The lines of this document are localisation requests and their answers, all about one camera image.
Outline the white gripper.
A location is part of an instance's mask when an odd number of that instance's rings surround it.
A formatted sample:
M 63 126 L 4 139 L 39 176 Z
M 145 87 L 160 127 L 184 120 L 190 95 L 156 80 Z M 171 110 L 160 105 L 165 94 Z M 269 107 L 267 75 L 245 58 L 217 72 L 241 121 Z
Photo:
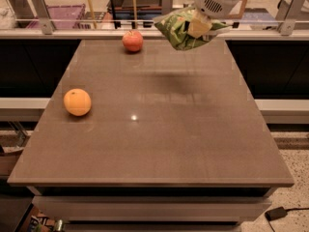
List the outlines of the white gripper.
M 188 26 L 188 35 L 197 39 L 212 28 L 212 18 L 228 15 L 239 0 L 194 0 L 195 8 Z

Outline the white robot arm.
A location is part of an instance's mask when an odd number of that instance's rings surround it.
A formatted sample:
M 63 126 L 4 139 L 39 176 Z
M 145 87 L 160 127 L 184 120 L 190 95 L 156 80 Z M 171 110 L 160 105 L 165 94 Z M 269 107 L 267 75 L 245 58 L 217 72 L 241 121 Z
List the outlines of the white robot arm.
M 239 0 L 194 0 L 194 11 L 188 26 L 188 35 L 200 38 L 212 28 L 212 21 L 224 18 Z

